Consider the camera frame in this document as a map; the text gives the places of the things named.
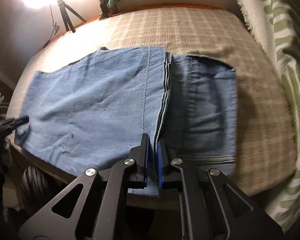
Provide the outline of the light blue denim pants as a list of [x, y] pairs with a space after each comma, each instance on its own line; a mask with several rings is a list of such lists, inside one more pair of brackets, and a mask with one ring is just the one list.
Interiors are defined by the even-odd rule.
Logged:
[[230, 65], [162, 47], [100, 48], [55, 72], [37, 71], [15, 132], [23, 150], [79, 176], [127, 157], [146, 133], [177, 156], [232, 176], [238, 96]]

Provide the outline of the beige plaid bed blanket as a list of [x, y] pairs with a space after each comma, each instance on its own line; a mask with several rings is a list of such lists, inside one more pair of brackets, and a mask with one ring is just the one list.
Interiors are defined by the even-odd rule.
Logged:
[[82, 25], [31, 58], [13, 95], [14, 142], [79, 176], [147, 133], [252, 196], [288, 178], [296, 150], [277, 74], [224, 10], [160, 8]]

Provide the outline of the small black tripod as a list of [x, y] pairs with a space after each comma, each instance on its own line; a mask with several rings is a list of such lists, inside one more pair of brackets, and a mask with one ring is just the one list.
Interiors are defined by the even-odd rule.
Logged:
[[59, 7], [59, 10], [61, 13], [62, 20], [65, 25], [66, 31], [71, 30], [73, 33], [76, 32], [76, 29], [70, 19], [70, 16], [68, 15], [67, 11], [70, 11], [74, 16], [79, 18], [83, 23], [87, 22], [81, 15], [79, 15], [78, 12], [76, 12], [71, 6], [66, 4], [64, 0], [57, 0], [57, 3], [58, 3], [58, 7]]

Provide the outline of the white green leaf pillow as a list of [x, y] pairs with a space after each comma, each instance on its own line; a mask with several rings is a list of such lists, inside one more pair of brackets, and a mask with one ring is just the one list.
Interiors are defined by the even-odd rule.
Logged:
[[300, 217], [300, 0], [237, 0], [253, 38], [279, 75], [292, 115], [296, 168], [266, 212], [288, 232]]

